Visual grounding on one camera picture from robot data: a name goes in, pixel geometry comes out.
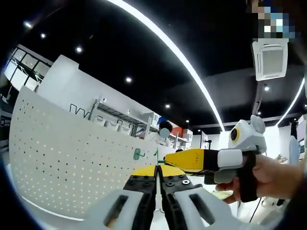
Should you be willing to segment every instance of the floor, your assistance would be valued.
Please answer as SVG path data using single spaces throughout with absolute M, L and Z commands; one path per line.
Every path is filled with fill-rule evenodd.
M 10 163 L 10 156 L 8 152 L 2 153 L 3 161 L 5 165 L 8 165 Z M 198 184 L 199 182 L 197 181 L 192 181 L 193 184 Z M 256 206 L 259 202 L 259 199 L 253 202 L 249 203 L 242 203 L 239 207 L 238 210 L 234 210 L 233 207 L 231 207 L 231 210 L 233 212 L 233 215 L 236 214 L 237 212 L 237 218 L 243 222 L 249 222 L 251 216 L 253 215 Z M 251 221 L 251 223 L 255 224 L 263 224 L 262 222 L 266 222 L 267 219 L 273 219 L 276 216 L 280 215 L 282 208 L 277 207 L 276 205 L 272 205 L 272 203 L 276 203 L 275 200 L 272 198 L 267 199 L 266 201 L 263 202 L 263 205 L 260 202 L 259 207 L 257 208 L 255 215 Z M 153 219 L 153 224 L 151 226 L 151 229 L 167 229 L 167 222 L 165 221 L 164 214 L 161 213 L 160 211 L 156 211 L 154 214 L 154 219 Z

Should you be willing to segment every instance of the black handle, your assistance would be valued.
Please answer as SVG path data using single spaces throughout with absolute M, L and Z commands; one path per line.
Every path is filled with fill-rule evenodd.
M 256 165 L 256 155 L 249 154 L 244 166 L 237 170 L 240 181 L 240 195 L 242 202 L 257 200 L 257 179 L 253 174 L 253 168 Z

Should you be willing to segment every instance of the ceiling light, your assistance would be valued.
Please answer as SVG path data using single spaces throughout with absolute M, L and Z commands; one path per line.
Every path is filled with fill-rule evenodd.
M 268 85 L 264 85 L 264 90 L 265 91 L 269 91 L 270 90 L 269 86 Z
M 127 83 L 131 83 L 132 82 L 132 79 L 130 77 L 126 77 L 126 82 Z
M 78 46 L 78 47 L 76 48 L 76 52 L 77 52 L 78 54 L 81 53 L 81 52 L 82 52 L 82 47 Z
M 139 12 L 136 8 L 130 6 L 128 3 L 122 1 L 122 0 L 107 0 L 123 10 L 130 13 L 132 16 L 137 18 L 140 22 L 142 22 L 144 25 L 146 25 L 152 32 L 154 32 L 167 46 L 168 48 L 177 56 L 177 58 L 181 61 L 181 63 L 185 66 L 185 68 L 189 71 L 192 78 L 197 83 L 198 87 L 202 91 L 203 95 L 206 97 L 210 107 L 212 108 L 214 115 L 222 129 L 223 132 L 225 132 L 225 128 L 223 126 L 221 117 L 219 113 L 217 112 L 217 109 L 213 103 L 213 100 L 211 96 L 209 95 L 208 90 L 204 86 L 204 84 L 201 81 L 201 78 L 198 76 L 197 72 L 191 65 L 191 63 L 187 60 L 187 58 L 183 55 L 183 53 L 179 50 L 179 48 L 174 44 L 174 42 L 156 25 L 154 24 L 148 17 L 146 17 L 144 14 Z
M 32 29 L 32 25 L 29 22 L 24 22 L 25 27 Z
M 282 118 L 280 118 L 280 120 L 276 123 L 276 125 L 275 125 L 276 127 L 283 121 L 283 119 L 288 115 L 288 113 L 289 113 L 290 110 L 292 109 L 293 105 L 296 103 L 296 101 L 297 101 L 297 99 L 298 99 L 298 97 L 299 97 L 299 95 L 300 95 L 300 93 L 301 93 L 301 91 L 302 91 L 302 89 L 303 89 L 303 87 L 304 87 L 304 84 L 305 84 L 305 76 L 304 76 L 303 79 L 302 79 L 302 83 L 301 83 L 301 85 L 300 85 L 300 87 L 299 87 L 299 89 L 298 89 L 298 91 L 297 91 L 297 93 L 296 93 L 296 95 L 295 95 L 295 98 L 293 99 L 292 103 L 290 104 L 289 108 L 288 108 L 287 111 L 284 113 L 284 115 L 282 116 Z

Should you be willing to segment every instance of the screw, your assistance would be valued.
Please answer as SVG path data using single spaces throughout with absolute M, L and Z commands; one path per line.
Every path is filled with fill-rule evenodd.
M 166 186 L 167 186 L 167 187 L 173 187 L 173 186 L 174 186 L 174 184 L 173 184 L 173 183 L 168 182 L 168 183 L 166 183 Z
M 184 181 L 182 181 L 182 183 L 185 184 L 185 185 L 187 185 L 187 184 L 190 183 L 190 181 L 189 181 L 189 180 L 184 180 Z

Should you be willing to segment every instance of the cable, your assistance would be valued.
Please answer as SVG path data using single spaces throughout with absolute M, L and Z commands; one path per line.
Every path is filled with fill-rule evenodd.
M 250 220 L 249 220 L 249 223 L 250 223 L 250 222 L 251 222 L 251 220 L 253 219 L 253 217 L 254 217 L 254 215 L 255 215 L 255 213 L 256 213 L 256 211 L 257 211 L 257 209 L 258 209 L 259 204 L 260 204 L 260 202 L 261 202 L 261 199 L 262 199 L 262 197 L 260 198 L 260 200 L 259 200 L 259 202 L 258 202 L 258 204 L 257 204 L 257 207 L 256 207 L 256 209 L 255 209 L 255 211 L 254 211 L 253 215 L 251 216 Z

